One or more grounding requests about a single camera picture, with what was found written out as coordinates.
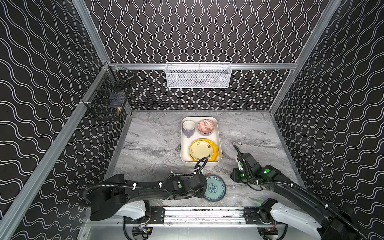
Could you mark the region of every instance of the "blue floral plate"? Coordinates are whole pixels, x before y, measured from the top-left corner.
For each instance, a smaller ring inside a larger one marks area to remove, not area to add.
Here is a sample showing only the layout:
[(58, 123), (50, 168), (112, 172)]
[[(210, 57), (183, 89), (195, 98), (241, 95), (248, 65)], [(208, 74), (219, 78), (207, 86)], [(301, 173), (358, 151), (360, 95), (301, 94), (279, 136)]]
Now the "blue floral plate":
[(221, 177), (215, 174), (206, 174), (207, 190), (204, 193), (204, 198), (210, 202), (217, 202), (223, 199), (227, 191), (224, 181)]

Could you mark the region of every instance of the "tray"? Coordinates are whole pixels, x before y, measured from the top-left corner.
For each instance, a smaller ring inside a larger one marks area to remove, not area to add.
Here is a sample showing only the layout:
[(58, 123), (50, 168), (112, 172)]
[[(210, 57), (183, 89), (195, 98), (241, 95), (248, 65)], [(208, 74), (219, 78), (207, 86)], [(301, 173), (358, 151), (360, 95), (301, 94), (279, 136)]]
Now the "tray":
[[(204, 119), (212, 120), (215, 123), (215, 129), (213, 130), (212, 134), (210, 134), (209, 136), (203, 135), (197, 129), (197, 125), (199, 124), (199, 122), (201, 120), (204, 120)], [(192, 166), (192, 167), (194, 167), (196, 165), (196, 162), (194, 162), (189, 155), (189, 147), (197, 139), (206, 138), (206, 139), (209, 139), (209, 140), (215, 142), (215, 144), (218, 147), (218, 156), (217, 156), (215, 162), (207, 162), (207, 164), (205, 166), (206, 167), (213, 167), (213, 166), (218, 165), (220, 163), (221, 159), (223, 158), (223, 152), (221, 150), (220, 136), (218, 134), (217, 120), (213, 117), (186, 117), (186, 118), (183, 118), (183, 120), (181, 121), (181, 126), (183, 126), (183, 123), (187, 120), (194, 121), (196, 127), (195, 127), (195, 133), (192, 136), (190, 136), (190, 138), (187, 138), (187, 136), (184, 135), (183, 131), (181, 130), (180, 157), (181, 157), (181, 160), (183, 161), (183, 163), (186, 166)]]

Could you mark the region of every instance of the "wavy patterned wall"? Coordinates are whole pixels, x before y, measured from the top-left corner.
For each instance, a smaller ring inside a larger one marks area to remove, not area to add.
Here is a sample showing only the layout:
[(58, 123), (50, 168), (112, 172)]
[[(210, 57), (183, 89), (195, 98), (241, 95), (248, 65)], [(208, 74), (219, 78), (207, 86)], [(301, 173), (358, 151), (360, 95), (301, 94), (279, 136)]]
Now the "wavy patterned wall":
[(85, 0), (114, 63), (292, 63), (328, 0)]
[(275, 115), (307, 188), (384, 239), (384, 1), (343, 0)]
[(123, 125), (84, 115), (12, 239), (77, 238), (87, 210), (83, 190), (104, 179)]
[(70, 0), (0, 0), (0, 219), (98, 74)]
[[(228, 88), (168, 88), (164, 71), (138, 71), (129, 95), (136, 110), (269, 110), (289, 70), (232, 71)], [(119, 67), (116, 76), (127, 71)]]

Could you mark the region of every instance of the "mug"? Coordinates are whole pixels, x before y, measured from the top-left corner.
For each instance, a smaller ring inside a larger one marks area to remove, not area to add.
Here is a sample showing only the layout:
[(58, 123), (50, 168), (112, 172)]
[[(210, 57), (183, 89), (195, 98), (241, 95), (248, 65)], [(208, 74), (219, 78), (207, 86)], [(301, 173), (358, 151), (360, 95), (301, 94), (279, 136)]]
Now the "mug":
[(183, 133), (189, 138), (195, 133), (195, 123), (191, 120), (187, 120), (183, 123)]

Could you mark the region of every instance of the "white mesh basket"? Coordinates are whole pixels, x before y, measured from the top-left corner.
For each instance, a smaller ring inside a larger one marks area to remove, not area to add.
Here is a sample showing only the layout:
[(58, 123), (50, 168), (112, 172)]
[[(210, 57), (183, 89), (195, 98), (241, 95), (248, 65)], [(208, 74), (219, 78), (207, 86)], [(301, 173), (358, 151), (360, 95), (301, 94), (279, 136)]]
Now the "white mesh basket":
[(230, 63), (166, 63), (169, 88), (227, 88)]

